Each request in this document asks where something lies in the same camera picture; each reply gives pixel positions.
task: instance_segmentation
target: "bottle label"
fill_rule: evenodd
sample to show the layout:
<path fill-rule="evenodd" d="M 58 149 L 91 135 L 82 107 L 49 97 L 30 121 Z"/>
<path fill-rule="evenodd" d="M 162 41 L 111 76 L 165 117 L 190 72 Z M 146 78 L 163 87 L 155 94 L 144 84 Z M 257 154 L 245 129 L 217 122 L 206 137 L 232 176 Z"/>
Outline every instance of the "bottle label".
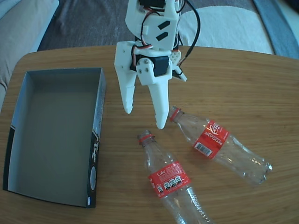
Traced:
<path fill-rule="evenodd" d="M 225 128 L 211 120 L 193 147 L 212 159 L 222 148 L 228 136 L 229 132 Z"/>
<path fill-rule="evenodd" d="M 170 193 L 191 183 L 181 164 L 174 162 L 148 177 L 158 197 L 165 197 Z"/>

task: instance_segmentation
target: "white 3d-printed robot arm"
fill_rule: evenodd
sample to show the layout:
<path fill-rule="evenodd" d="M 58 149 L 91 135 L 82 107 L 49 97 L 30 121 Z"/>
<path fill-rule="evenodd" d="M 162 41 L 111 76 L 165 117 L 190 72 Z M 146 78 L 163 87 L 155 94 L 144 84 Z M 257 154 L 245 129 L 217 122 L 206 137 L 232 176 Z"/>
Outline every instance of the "white 3d-printed robot arm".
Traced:
<path fill-rule="evenodd" d="M 157 127 L 165 126 L 169 111 L 168 80 L 173 76 L 186 81 L 178 66 L 181 53 L 174 50 L 177 42 L 179 1 L 165 0 L 162 12 L 140 5 L 141 0 L 129 0 L 126 24 L 139 40 L 117 43 L 115 69 L 124 109 L 131 113 L 135 80 L 147 85 L 152 97 Z"/>

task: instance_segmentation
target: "empty plastic bottle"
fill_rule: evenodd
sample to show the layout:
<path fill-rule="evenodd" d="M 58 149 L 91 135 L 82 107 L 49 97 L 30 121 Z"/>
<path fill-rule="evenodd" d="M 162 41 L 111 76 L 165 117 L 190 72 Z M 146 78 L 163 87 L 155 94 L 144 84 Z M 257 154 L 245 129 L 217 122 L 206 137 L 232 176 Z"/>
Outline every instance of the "empty plastic bottle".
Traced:
<path fill-rule="evenodd" d="M 184 113 L 175 106 L 170 108 L 169 118 L 196 150 L 235 171 L 248 183 L 263 183 L 272 171 L 272 165 L 247 149 L 215 121 Z"/>
<path fill-rule="evenodd" d="M 177 224 L 213 224 L 177 158 L 163 150 L 150 131 L 144 131 L 138 139 L 145 151 L 145 167 L 154 191 Z"/>

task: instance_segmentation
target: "open box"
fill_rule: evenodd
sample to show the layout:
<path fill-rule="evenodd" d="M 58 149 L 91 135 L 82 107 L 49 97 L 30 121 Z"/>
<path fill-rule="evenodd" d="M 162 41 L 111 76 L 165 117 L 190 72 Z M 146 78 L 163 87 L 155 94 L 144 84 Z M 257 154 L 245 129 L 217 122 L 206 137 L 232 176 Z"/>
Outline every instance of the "open box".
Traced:
<path fill-rule="evenodd" d="M 94 208 L 105 89 L 101 68 L 27 72 L 9 133 L 3 189 Z"/>

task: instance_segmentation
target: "wood grain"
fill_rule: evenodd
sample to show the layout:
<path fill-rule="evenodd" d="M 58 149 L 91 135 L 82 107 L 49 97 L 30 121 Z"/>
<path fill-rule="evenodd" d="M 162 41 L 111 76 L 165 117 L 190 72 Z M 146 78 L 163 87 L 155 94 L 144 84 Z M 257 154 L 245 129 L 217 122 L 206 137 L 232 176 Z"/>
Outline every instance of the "wood grain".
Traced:
<path fill-rule="evenodd" d="M 123 110 L 115 46 L 32 53 L 17 64 L 0 116 L 1 184 L 8 131 L 25 71 L 103 67 L 107 95 L 102 123 L 97 208 L 47 203 L 0 191 L 0 223 L 175 223 L 155 196 L 136 136 L 150 129 L 190 176 L 201 204 L 217 224 L 299 223 L 299 61 L 245 51 L 195 48 L 183 69 L 187 83 L 171 80 L 170 104 L 218 121 L 273 165 L 252 188 L 203 158 L 174 124 L 158 130 L 147 87 L 137 84 L 134 108 Z"/>

